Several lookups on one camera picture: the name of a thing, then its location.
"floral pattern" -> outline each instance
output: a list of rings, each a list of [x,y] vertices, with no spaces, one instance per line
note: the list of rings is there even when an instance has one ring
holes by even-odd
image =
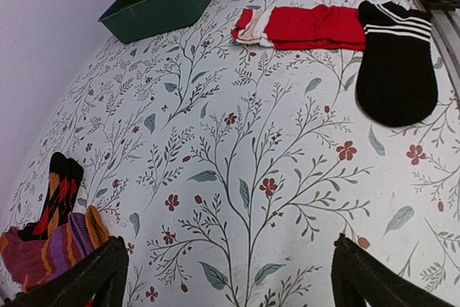
[[[94,205],[126,242],[124,306],[332,306],[340,232],[458,303],[460,111],[436,46],[434,113],[388,129],[356,105],[360,52],[229,34],[244,7],[361,1],[212,0],[191,27],[110,39],[40,139],[4,229],[38,218],[59,150],[85,169],[75,210]],[[19,290],[4,267],[0,278]]]

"sock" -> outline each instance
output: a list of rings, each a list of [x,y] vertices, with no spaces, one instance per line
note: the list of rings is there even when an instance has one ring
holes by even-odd
[[[262,15],[245,9],[232,34],[237,42],[277,50],[365,49],[359,12],[347,7],[275,7]]]
[[[68,220],[83,177],[82,167],[73,159],[55,152],[50,162],[50,183],[40,220],[29,223],[18,235],[23,241],[47,239]]]
[[[356,99],[374,120],[401,127],[424,120],[438,103],[430,14],[386,3],[359,5],[366,34]]]
[[[109,239],[94,206],[86,215],[69,213],[68,223],[55,229],[47,240],[23,242],[17,233],[17,228],[12,227],[1,235],[0,254],[13,280],[22,284],[24,291],[59,277]]]

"white wall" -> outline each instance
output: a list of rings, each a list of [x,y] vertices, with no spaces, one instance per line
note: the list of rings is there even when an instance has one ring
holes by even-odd
[[[109,37],[97,19],[113,1],[0,0],[0,197],[16,188],[51,113]]]

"black sock with white stripes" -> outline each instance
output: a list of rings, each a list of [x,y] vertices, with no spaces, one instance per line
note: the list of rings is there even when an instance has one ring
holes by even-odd
[[[363,1],[359,20],[366,50],[356,98],[370,117],[390,127],[424,120],[438,103],[431,61],[430,14]]]

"green box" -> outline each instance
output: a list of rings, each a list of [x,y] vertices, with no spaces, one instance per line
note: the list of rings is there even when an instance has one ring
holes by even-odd
[[[116,0],[99,21],[123,43],[192,25],[211,0]]]

